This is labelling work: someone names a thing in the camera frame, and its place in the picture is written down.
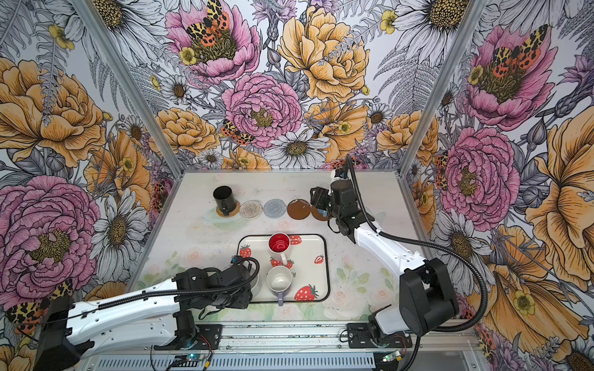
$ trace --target wire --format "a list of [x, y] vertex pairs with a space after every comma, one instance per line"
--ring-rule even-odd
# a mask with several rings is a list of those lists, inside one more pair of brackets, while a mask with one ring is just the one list
[[[371, 220], [369, 220], [367, 212], [365, 211], [365, 206], [363, 205], [363, 199], [361, 198], [361, 192], [359, 191], [359, 185], [357, 184], [357, 176], [355, 175], [355, 167], [353, 166], [353, 161], [350, 158], [350, 156], [346, 156], [345, 166], [348, 166], [348, 168], [350, 169], [351, 183], [353, 184], [353, 188], [355, 188], [355, 192], [357, 194], [357, 201], [359, 201], [359, 206], [361, 207], [361, 211], [363, 212], [363, 215], [365, 216], [365, 220], [367, 221], [367, 224], [369, 224], [369, 227], [371, 228], [371, 230], [376, 232], [377, 228], [375, 227], [375, 225], [373, 225], [373, 223], [371, 223]], [[481, 304], [479, 305], [479, 308], [476, 311], [475, 315], [472, 316], [472, 318], [470, 318], [468, 321], [464, 322], [463, 324], [456, 325], [456, 326], [437, 326], [432, 331], [436, 331], [436, 332], [463, 331], [463, 330], [473, 327], [481, 320], [481, 318], [483, 318], [483, 316], [485, 315], [485, 312], [486, 312], [487, 304], [489, 302], [489, 297], [488, 297], [485, 279], [483, 278], [483, 276], [481, 276], [481, 273], [478, 271], [478, 269], [476, 269], [476, 267], [474, 265], [472, 265], [470, 262], [465, 260], [462, 256], [458, 255], [455, 251], [446, 249], [443, 246], [440, 246], [436, 243], [413, 240], [413, 239], [408, 239], [408, 238], [404, 238], [404, 237], [392, 236], [391, 234], [388, 234], [388, 233], [385, 233], [382, 231], [380, 231], [379, 235], [384, 238], [387, 238], [389, 240], [392, 240], [392, 241], [397, 241], [397, 242], [401, 242], [401, 243], [410, 243], [412, 245], [418, 245], [418, 246], [423, 246], [426, 248], [432, 248], [432, 249], [443, 251], [447, 254], [450, 254], [451, 256], [458, 259], [462, 264], [467, 266], [468, 269], [470, 269], [472, 275], [478, 281], [479, 288], [481, 291]]]

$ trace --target strawberry print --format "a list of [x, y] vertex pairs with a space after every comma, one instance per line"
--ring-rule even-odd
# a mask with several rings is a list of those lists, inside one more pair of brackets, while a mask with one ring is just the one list
[[249, 258], [252, 256], [252, 249], [249, 248], [249, 245], [241, 246], [239, 249], [239, 254], [242, 258]]
[[300, 288], [295, 294], [295, 301], [297, 302], [311, 302], [318, 297], [318, 292], [315, 291], [315, 286], [307, 285]]

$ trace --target black cup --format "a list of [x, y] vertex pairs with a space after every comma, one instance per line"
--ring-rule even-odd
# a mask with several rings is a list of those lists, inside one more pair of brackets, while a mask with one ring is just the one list
[[233, 191], [230, 187], [220, 186], [213, 192], [214, 200], [217, 202], [217, 206], [224, 216], [228, 217], [229, 213], [235, 210], [237, 203], [235, 197], [233, 197]]

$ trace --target gray coaster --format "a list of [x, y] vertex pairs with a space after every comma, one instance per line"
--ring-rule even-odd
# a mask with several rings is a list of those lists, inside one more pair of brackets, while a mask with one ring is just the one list
[[287, 211], [287, 205], [280, 198], [271, 199], [264, 204], [264, 215], [268, 218], [280, 218]]

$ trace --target white mug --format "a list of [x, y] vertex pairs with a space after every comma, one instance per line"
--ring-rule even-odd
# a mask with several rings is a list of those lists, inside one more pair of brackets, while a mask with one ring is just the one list
[[279, 297], [279, 306], [283, 306], [283, 298], [293, 282], [293, 275], [289, 268], [282, 265], [273, 267], [266, 275], [266, 283], [270, 290]]

